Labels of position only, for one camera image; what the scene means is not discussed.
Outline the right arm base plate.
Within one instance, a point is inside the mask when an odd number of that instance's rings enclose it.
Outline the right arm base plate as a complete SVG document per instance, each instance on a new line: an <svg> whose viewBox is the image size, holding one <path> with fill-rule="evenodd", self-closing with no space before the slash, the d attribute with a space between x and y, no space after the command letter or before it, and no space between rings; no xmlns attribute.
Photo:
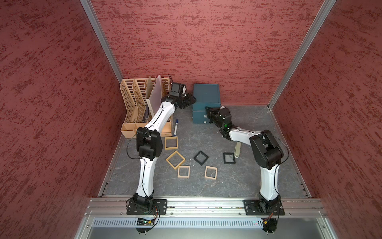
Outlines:
<svg viewBox="0 0 382 239"><path fill-rule="evenodd" d="M284 216L284 207L280 200L244 200L244 210L247 216Z"/></svg>

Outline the yellow brooch box diamond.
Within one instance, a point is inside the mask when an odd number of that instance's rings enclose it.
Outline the yellow brooch box diamond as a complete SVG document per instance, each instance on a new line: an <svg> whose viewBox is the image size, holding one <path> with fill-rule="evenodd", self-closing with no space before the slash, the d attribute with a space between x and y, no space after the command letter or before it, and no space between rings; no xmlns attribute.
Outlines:
<svg viewBox="0 0 382 239"><path fill-rule="evenodd" d="M186 162L186 159L177 150L175 150L166 158L166 161L174 170L177 170Z"/></svg>

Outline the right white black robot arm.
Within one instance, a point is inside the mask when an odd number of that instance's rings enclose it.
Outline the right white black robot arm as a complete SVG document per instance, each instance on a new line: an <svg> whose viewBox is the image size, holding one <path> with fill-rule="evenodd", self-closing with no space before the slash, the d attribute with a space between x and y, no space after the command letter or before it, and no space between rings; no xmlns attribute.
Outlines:
<svg viewBox="0 0 382 239"><path fill-rule="evenodd" d="M259 211L269 214L281 205L278 192L278 172L284 152L269 130L250 131L232 123L230 110L224 106L206 107L210 123L219 127L223 138L251 146L254 159L261 168Z"/></svg>

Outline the teal top drawer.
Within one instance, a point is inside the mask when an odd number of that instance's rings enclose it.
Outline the teal top drawer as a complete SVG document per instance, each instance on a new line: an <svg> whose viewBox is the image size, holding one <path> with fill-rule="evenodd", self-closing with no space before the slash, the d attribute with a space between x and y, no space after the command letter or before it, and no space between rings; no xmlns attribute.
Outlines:
<svg viewBox="0 0 382 239"><path fill-rule="evenodd" d="M221 107L221 103L203 103L203 102L196 102L192 105L193 111L206 111L206 107L209 108L219 108Z"/></svg>

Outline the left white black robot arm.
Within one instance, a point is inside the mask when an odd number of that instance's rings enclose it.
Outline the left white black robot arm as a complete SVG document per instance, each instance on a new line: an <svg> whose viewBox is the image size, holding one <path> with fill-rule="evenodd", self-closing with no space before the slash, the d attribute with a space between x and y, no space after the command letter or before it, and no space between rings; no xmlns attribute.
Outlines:
<svg viewBox="0 0 382 239"><path fill-rule="evenodd" d="M161 100L153 119L145 127L138 128L136 149L139 156L138 160L140 160L140 175L138 187L132 200L140 211L149 212L153 208L155 164L163 150L161 132L167 120L176 109L184 109L195 102L196 98L190 93L178 97L166 96Z"/></svg>

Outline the yellow brooch box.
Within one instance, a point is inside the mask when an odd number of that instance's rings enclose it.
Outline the yellow brooch box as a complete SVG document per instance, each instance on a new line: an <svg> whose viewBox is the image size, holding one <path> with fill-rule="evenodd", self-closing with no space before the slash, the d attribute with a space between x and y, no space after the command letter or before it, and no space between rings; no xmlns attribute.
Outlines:
<svg viewBox="0 0 382 239"><path fill-rule="evenodd" d="M179 148L178 144L178 137L177 136L171 136L165 138L165 150L177 150Z"/></svg>

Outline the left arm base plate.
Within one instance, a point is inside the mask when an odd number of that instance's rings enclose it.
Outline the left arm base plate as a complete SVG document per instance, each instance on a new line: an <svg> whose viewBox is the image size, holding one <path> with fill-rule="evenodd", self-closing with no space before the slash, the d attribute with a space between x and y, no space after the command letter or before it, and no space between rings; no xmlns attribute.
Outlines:
<svg viewBox="0 0 382 239"><path fill-rule="evenodd" d="M167 211L166 199L144 199L143 201L135 202L133 199L126 201L126 214L127 215L166 215Z"/></svg>

